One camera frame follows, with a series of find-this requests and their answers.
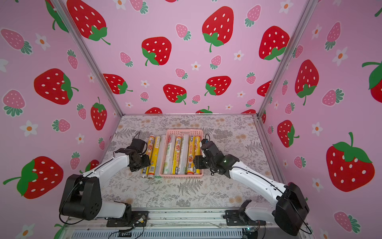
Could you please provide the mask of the white green plastic wrap roll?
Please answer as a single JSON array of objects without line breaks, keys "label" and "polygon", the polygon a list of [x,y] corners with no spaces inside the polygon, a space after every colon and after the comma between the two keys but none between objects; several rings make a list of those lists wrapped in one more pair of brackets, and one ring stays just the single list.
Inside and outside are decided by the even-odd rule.
[{"label": "white green plastic wrap roll", "polygon": [[169,135],[167,150],[165,156],[165,162],[163,167],[163,174],[171,174],[173,167],[173,156],[174,156],[174,148],[175,148],[176,137],[173,134]]}]

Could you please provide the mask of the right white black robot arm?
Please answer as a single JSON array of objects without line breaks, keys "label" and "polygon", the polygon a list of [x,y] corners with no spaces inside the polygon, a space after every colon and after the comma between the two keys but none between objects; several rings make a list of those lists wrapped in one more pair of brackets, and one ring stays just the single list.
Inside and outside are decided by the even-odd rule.
[{"label": "right white black robot arm", "polygon": [[259,208],[246,201],[240,208],[241,221],[266,221],[276,223],[285,233],[297,236],[303,227],[307,227],[305,219],[309,213],[307,201],[301,189],[294,183],[285,185],[271,180],[231,154],[223,154],[213,141],[202,140],[199,144],[201,155],[194,158],[197,169],[209,169],[211,174],[224,175],[236,180],[261,195],[270,203],[270,208]]}]

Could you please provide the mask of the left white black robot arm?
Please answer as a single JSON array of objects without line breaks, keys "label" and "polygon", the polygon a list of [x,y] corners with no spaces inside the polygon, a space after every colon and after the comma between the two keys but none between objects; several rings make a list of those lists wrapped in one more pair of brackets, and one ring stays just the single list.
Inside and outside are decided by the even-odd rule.
[{"label": "left white black robot arm", "polygon": [[59,216],[86,221],[97,218],[132,221],[131,205],[104,200],[101,187],[122,169],[129,168],[131,172],[135,172],[148,167],[150,159],[146,154],[147,149],[148,144],[145,141],[134,138],[130,146],[116,150],[107,162],[86,173],[68,177],[59,207]]}]

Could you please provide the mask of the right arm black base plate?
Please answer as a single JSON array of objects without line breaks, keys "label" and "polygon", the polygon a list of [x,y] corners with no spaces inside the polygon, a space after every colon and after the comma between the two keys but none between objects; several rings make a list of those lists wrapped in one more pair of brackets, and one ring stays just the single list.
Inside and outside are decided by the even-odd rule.
[{"label": "right arm black base plate", "polygon": [[253,221],[245,213],[239,210],[226,210],[222,216],[226,220],[228,226],[265,226],[266,222],[261,220]]}]

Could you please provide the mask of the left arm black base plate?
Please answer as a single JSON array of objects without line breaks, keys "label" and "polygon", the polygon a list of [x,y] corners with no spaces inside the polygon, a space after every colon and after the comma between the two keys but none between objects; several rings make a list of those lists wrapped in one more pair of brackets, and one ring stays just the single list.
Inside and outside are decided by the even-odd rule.
[{"label": "left arm black base plate", "polygon": [[108,218],[106,227],[107,228],[131,228],[135,227],[145,227],[148,221],[149,212],[148,211],[132,211],[128,212],[126,216],[122,218]]}]

